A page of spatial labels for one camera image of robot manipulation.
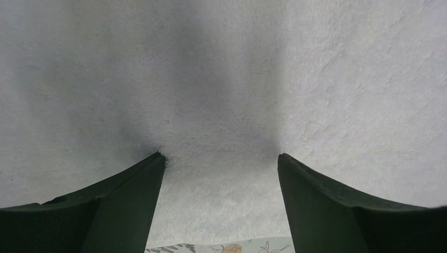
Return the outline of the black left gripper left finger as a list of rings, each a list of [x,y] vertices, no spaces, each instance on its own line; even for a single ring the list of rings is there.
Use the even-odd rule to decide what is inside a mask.
[[[39,204],[1,209],[1,252],[144,252],[166,159]]]

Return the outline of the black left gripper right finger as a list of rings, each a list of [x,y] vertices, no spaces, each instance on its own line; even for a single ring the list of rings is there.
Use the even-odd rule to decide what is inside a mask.
[[[364,193],[286,153],[278,176],[296,252],[446,252],[446,207]]]

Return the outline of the white fluffy towel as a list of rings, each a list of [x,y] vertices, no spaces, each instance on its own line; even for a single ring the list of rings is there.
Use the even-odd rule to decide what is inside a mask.
[[[288,236],[277,158],[446,205],[446,1],[1,1],[1,206],[155,152],[147,240]]]

